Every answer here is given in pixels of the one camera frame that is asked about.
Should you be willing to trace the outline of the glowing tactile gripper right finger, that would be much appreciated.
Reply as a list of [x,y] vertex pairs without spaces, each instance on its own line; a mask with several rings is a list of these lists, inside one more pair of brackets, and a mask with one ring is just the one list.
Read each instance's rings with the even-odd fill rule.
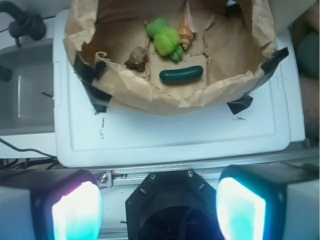
[[217,185],[216,214],[227,240],[318,240],[320,167],[229,165]]

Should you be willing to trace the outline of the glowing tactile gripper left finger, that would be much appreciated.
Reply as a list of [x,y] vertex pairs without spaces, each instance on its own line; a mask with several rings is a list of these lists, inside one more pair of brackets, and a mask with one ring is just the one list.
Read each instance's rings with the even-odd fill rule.
[[2,240],[96,240],[102,220],[102,193],[88,170],[0,172]]

